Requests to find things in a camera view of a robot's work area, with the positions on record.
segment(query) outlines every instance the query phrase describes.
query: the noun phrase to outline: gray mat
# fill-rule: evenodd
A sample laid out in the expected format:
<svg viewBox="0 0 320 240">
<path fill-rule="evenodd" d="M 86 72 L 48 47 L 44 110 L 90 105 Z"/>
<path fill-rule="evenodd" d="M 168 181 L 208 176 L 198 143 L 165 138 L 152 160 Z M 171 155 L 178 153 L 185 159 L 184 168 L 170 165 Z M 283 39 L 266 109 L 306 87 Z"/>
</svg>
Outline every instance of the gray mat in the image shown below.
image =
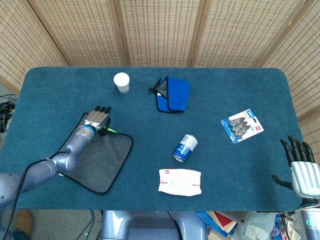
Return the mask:
<svg viewBox="0 0 320 240">
<path fill-rule="evenodd" d="M 84 124 L 87 115 L 87 113 L 83 114 L 78 125 L 59 151 L 65 150 L 78 127 Z M 123 133 L 110 130 L 105 136 L 96 133 L 81 154 L 75 171 L 63 175 L 93 193 L 106 194 L 125 164 L 133 143 L 132 137 Z"/>
</svg>

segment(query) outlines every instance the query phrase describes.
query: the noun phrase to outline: white robotic hand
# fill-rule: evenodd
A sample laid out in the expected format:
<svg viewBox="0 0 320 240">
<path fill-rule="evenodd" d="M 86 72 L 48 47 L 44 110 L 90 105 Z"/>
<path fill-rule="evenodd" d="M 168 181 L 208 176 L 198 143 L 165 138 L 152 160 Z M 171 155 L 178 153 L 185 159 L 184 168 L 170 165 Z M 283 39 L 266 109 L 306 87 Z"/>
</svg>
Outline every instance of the white robotic hand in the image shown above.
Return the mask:
<svg viewBox="0 0 320 240">
<path fill-rule="evenodd" d="M 302 198 L 302 204 L 316 204 L 320 198 L 320 167 L 315 163 L 311 147 L 303 142 L 302 144 L 288 136 L 289 144 L 281 139 L 285 155 L 291 170 L 292 183 L 280 180 L 276 175 L 272 175 L 273 180 Z"/>
<path fill-rule="evenodd" d="M 111 110 L 111 107 L 100 107 L 96 106 L 94 110 L 92 110 L 89 115 L 86 117 L 86 120 L 84 121 L 84 125 L 90 125 L 94 127 L 95 132 L 99 132 L 100 130 L 103 130 L 103 127 L 110 123 L 110 115 L 109 112 Z"/>
</svg>

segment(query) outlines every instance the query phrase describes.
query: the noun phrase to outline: blue towel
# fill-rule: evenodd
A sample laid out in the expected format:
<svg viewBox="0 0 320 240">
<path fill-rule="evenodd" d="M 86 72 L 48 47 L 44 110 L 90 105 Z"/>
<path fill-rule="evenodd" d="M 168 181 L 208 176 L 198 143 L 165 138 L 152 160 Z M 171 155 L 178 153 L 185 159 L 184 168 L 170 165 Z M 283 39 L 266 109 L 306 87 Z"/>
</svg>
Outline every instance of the blue towel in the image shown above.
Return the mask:
<svg viewBox="0 0 320 240">
<path fill-rule="evenodd" d="M 186 110 L 190 83 L 174 77 L 159 79 L 150 92 L 155 95 L 156 109 L 162 113 L 176 114 Z"/>
</svg>

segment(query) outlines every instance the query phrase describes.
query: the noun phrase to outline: red book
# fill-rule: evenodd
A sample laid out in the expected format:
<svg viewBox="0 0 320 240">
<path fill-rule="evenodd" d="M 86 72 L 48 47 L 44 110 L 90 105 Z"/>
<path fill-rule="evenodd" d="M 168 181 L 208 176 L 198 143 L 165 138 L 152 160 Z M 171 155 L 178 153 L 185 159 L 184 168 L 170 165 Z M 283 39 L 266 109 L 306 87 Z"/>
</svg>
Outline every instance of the red book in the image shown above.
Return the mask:
<svg viewBox="0 0 320 240">
<path fill-rule="evenodd" d="M 220 214 L 217 211 L 214 211 L 214 214 L 216 215 L 216 217 L 218 218 L 220 224 L 224 227 L 226 225 L 228 225 L 229 223 L 232 222 L 232 220 L 226 216 L 223 216 L 222 214 Z"/>
</svg>

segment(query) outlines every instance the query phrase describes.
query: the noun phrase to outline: table surface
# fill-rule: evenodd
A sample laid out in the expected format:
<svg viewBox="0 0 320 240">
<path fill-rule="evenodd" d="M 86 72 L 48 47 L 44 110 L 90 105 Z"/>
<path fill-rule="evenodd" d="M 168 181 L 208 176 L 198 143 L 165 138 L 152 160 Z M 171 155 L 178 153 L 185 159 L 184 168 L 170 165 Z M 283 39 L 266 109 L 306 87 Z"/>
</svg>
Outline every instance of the table surface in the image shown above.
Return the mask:
<svg viewBox="0 0 320 240">
<path fill-rule="evenodd" d="M 121 94 L 113 76 L 126 72 Z M 190 82 L 186 111 L 157 111 L 148 91 L 160 77 Z M 133 137 L 126 164 L 106 195 L 96 195 L 57 176 L 24 193 L 19 208 L 177 211 L 280 211 L 301 200 L 274 183 L 290 181 L 280 139 L 302 140 L 286 76 L 275 68 L 39 67 L 31 69 L 18 99 L 1 154 L 2 172 L 20 172 L 55 153 L 84 112 L 111 106 L 111 128 Z M 221 120 L 252 109 L 264 132 L 233 144 Z M 172 153 L 185 134 L 198 145 L 185 163 Z M 201 172 L 202 194 L 158 192 L 159 169 Z"/>
</svg>

